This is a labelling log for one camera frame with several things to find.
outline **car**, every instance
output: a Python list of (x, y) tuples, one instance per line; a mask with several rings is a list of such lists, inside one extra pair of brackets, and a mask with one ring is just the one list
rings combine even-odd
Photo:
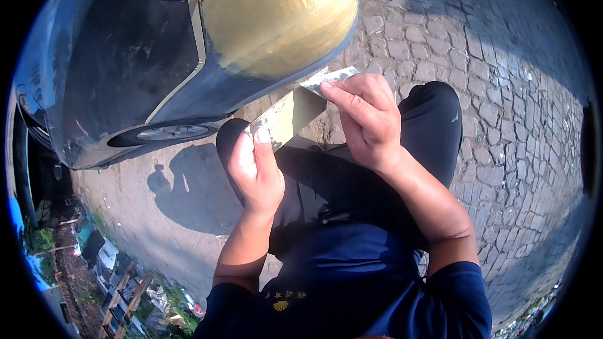
[(324, 67), (359, 0), (47, 0), (13, 76), (31, 136), (73, 170), (201, 139)]

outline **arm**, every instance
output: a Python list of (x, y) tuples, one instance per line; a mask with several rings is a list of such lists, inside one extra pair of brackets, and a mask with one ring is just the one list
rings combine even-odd
[(427, 275), (449, 264), (479, 264), (473, 226), (454, 195), (400, 145), (400, 112), (387, 81), (375, 74), (321, 84), (340, 112), (351, 154), (403, 198), (429, 240)]
[(228, 169), (245, 197), (245, 207), (220, 253), (213, 286), (235, 283), (257, 293), (274, 214), (285, 192), (268, 132), (258, 130), (253, 141), (242, 132)]

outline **fingernail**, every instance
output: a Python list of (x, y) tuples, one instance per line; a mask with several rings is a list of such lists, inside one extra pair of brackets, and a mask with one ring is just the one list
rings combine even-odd
[(261, 143), (270, 143), (270, 134), (268, 133), (268, 130), (266, 130), (264, 127), (260, 127), (256, 131), (256, 137)]

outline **navy t-shirt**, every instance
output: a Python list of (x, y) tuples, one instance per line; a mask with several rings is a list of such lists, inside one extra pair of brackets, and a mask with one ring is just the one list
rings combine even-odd
[(427, 282), (402, 238), (369, 224), (313, 232), (288, 252), (279, 276), (254, 294), (216, 285), (194, 338), (489, 338), (482, 273), (457, 262)]

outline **stone paving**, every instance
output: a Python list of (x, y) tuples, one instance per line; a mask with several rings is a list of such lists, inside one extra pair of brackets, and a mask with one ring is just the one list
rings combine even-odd
[[(430, 80), (455, 88), (463, 140), (450, 191), (473, 220), (498, 330), (560, 278), (580, 233), (585, 74), (562, 16), (551, 0), (361, 0), (354, 39), (329, 67), (350, 65), (383, 74), (398, 101)], [(252, 120), (284, 92), (236, 116)], [(332, 105), (301, 135), (345, 141)], [(202, 302), (241, 210), (213, 141), (74, 173), (118, 247)], [(270, 259), (262, 283), (279, 268)]]

